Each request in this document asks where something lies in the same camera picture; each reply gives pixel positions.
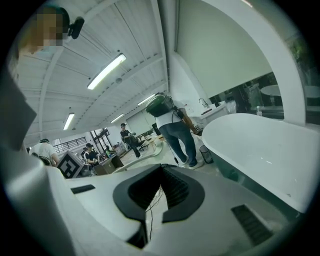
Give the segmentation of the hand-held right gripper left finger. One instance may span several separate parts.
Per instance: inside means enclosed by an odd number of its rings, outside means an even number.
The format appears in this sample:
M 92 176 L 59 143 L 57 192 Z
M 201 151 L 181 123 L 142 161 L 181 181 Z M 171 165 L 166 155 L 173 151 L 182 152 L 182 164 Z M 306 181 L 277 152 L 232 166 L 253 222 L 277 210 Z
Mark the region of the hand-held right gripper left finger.
M 47 168 L 49 187 L 67 228 L 68 245 L 62 256 L 161 256 L 147 241 L 146 210 L 129 196 L 129 188 L 159 164 L 85 178 L 65 179 Z

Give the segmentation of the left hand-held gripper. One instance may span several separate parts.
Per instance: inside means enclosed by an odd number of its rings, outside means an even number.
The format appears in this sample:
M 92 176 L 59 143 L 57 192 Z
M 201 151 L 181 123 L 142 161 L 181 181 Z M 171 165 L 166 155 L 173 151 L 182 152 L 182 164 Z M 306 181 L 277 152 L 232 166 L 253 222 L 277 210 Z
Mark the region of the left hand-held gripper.
M 85 162 L 78 158 L 70 150 L 64 153 L 59 163 L 57 164 L 57 168 L 60 170 L 65 179 L 76 178 L 84 166 Z

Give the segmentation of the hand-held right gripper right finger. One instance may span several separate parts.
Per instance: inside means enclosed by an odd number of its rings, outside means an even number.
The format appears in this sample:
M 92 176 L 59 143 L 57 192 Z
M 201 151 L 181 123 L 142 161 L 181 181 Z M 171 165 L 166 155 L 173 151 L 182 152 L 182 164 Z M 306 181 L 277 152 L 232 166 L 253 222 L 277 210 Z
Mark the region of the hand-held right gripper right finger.
M 179 167 L 170 181 L 185 180 L 189 194 L 170 212 L 184 220 L 163 222 L 146 250 L 157 256 L 265 256 L 292 230 L 300 213 L 263 188 Z

